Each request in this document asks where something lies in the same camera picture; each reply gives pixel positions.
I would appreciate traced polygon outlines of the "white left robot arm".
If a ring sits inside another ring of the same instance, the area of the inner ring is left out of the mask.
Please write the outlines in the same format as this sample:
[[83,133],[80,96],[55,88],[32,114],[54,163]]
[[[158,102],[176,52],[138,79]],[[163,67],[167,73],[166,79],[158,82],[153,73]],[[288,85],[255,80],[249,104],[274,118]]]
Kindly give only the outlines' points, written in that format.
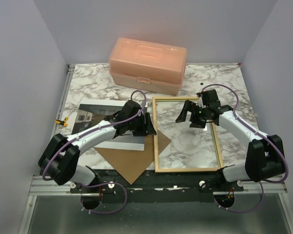
[[140,104],[128,100],[121,110],[106,116],[97,125],[82,132],[54,135],[38,161],[44,180],[58,185],[80,184],[89,193],[98,189],[98,174],[88,166],[78,164],[79,157],[98,144],[123,136],[130,131],[135,137],[155,136],[150,114]]

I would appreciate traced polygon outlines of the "grey photo print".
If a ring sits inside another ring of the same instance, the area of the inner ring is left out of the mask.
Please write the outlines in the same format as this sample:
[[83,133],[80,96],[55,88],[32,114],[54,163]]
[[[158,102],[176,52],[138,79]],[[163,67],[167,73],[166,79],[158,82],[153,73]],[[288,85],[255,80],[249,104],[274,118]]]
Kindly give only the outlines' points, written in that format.
[[[122,109],[125,101],[123,100],[101,100],[101,99],[83,99],[80,102],[76,114],[75,123],[72,128],[72,134],[87,130],[106,116],[112,115]],[[144,136],[133,136],[130,131],[126,131],[124,136],[102,142],[97,148],[143,151],[145,148]]]

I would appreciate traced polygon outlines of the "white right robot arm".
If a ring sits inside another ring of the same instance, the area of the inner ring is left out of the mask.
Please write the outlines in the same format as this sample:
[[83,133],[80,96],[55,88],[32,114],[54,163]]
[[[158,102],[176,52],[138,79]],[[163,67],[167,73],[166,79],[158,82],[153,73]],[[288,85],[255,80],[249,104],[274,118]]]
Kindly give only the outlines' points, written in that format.
[[204,102],[203,106],[199,106],[186,100],[175,122],[186,121],[188,112],[191,113],[190,128],[203,129],[208,122],[212,122],[229,131],[247,148],[244,163],[220,169],[221,175],[215,178],[217,189],[226,191],[238,180],[260,182],[288,172],[281,138],[254,129],[235,114],[232,107],[222,106],[220,101]]

